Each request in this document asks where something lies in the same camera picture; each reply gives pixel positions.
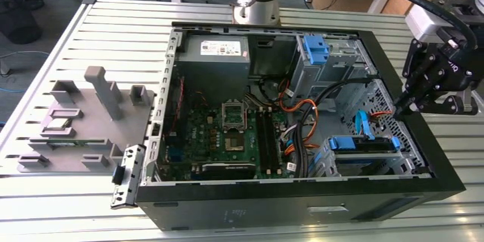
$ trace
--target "ram slot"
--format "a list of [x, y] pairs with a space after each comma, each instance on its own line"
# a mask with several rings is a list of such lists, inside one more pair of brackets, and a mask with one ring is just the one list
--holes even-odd
[[275, 127], [272, 123], [272, 114], [270, 112], [264, 113], [264, 129], [266, 129], [266, 145], [270, 157], [270, 168], [272, 170], [272, 173], [276, 173], [279, 169], [278, 146], [275, 140]]
[[256, 117], [258, 125], [258, 144], [259, 144], [259, 157], [260, 157], [260, 171], [263, 173], [270, 169], [270, 157], [268, 157], [268, 147], [266, 139], [266, 126], [264, 126], [264, 114], [258, 113]]

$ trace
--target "green circuit board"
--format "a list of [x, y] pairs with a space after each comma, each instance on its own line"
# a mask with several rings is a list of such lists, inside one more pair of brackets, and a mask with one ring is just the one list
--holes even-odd
[[[256, 179], [280, 179], [288, 174], [280, 168], [279, 173], [268, 174], [260, 169], [260, 152], [258, 144], [258, 112], [247, 111], [247, 127], [244, 131], [223, 130], [222, 109], [192, 109], [188, 113], [187, 136], [184, 148], [168, 150], [170, 180], [192, 180], [196, 166], [207, 163], [247, 163], [256, 165]], [[275, 138], [280, 137], [280, 124], [286, 122], [286, 114], [272, 113]]]

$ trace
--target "slotted aluminum surface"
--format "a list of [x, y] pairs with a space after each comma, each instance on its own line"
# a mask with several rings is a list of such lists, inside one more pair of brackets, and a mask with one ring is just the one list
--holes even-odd
[[[411, 32], [400, 16], [282, 9], [284, 26], [374, 31], [400, 74]], [[58, 79], [79, 88], [90, 65], [104, 66], [120, 88], [144, 84], [156, 92], [172, 21], [230, 23], [231, 9], [142, 1], [83, 5], [0, 134], [2, 157], [28, 148], [52, 102]], [[427, 114], [426, 120], [466, 183], [467, 191], [375, 223], [254, 228], [238, 232], [162, 232], [142, 209], [110, 210], [107, 176], [18, 176], [0, 179], [0, 241], [480, 241], [484, 237], [484, 116]], [[8, 164], [0, 173], [14, 171]]]

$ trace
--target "sticker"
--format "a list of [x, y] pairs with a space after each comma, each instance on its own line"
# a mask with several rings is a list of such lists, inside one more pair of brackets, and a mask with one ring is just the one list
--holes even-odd
[[288, 171], [296, 171], [296, 164], [288, 163]]
[[295, 92], [292, 92], [290, 89], [286, 89], [284, 93], [292, 97], [295, 95]]
[[242, 56], [240, 42], [238, 41], [203, 41], [200, 55]]
[[320, 213], [320, 212], [339, 212], [346, 211], [348, 212], [348, 209], [344, 206], [319, 206], [319, 207], [308, 207], [310, 213]]

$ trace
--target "metal expansion slot cover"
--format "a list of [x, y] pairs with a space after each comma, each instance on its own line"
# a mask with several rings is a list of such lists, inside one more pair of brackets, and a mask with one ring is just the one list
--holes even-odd
[[126, 149], [122, 165], [116, 167], [114, 173], [115, 192], [111, 200], [111, 208], [135, 208], [138, 205], [136, 191], [140, 183], [140, 173], [143, 169], [143, 159], [146, 146], [135, 145]]

